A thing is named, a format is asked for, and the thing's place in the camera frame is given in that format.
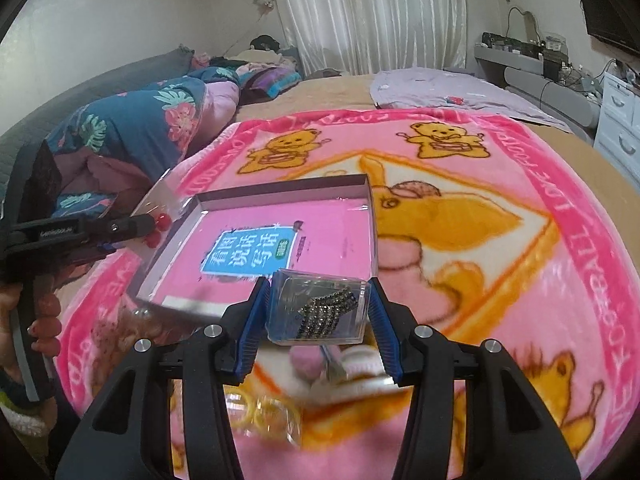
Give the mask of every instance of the blue label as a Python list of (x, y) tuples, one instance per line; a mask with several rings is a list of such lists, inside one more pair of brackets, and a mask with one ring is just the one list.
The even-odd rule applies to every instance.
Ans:
[(289, 265), (295, 237), (293, 227), (224, 231), (200, 270), (225, 276), (271, 276)]

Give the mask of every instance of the pink blanket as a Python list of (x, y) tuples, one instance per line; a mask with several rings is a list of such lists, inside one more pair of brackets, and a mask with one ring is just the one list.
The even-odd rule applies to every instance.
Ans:
[[(347, 173), (367, 173), (373, 186), (378, 275), (389, 298), (454, 340), (502, 341), (586, 477), (640, 400), (640, 283), (591, 191), (522, 124), (445, 109), (306, 112), (234, 124), (180, 164), (170, 184), (190, 196)], [(78, 412), (136, 338), (172, 337), (129, 313), (124, 290), (138, 264), (126, 250), (109, 257), (66, 312), (57, 366)], [(287, 366), (260, 351), (242, 387), (286, 396)], [(391, 478), (409, 398), (401, 391), (305, 410), (300, 449), (238, 436), (244, 476)], [(179, 401), (172, 442), (184, 477)], [(464, 405), (459, 390), (452, 478), (461, 471)]]

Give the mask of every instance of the gray headboard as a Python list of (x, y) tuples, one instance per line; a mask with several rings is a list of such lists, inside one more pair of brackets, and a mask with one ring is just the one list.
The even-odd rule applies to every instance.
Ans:
[(181, 77), (190, 71), (193, 51), (184, 46), (116, 68), (75, 86), (44, 103), (0, 136), (0, 200), (4, 199), (15, 156), (28, 141), (44, 140), (49, 132), (81, 106), (131, 92), (155, 81)]

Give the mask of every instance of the white wall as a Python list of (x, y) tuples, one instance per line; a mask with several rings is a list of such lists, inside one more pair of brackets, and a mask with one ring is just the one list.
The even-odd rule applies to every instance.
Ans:
[(466, 0), (466, 67), (476, 69), (474, 46), (484, 32), (502, 32), (502, 16), (498, 0)]
[(28, 0), (0, 43), (0, 135), (63, 91), (181, 43), (221, 55), (260, 34), (284, 44), (253, 0)]
[[(607, 61), (613, 57), (623, 60), (632, 59), (628, 54), (601, 43), (587, 34), (580, 0), (511, 0), (510, 4), (505, 0), (499, 0), (499, 2), (504, 32), (506, 32), (507, 13), (510, 7), (518, 6), (522, 10), (530, 10), (538, 20), (540, 33), (556, 32), (564, 36), (571, 62), (575, 66), (583, 65), (593, 75), (598, 75)], [(511, 13), (509, 35), (512, 38), (526, 40), (524, 21), (516, 10)]]

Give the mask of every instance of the black flat screen tv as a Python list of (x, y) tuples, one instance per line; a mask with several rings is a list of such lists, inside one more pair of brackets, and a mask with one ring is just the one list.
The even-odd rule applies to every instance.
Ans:
[(590, 36), (640, 56), (640, 45), (635, 42), (610, 0), (582, 0), (582, 8)]

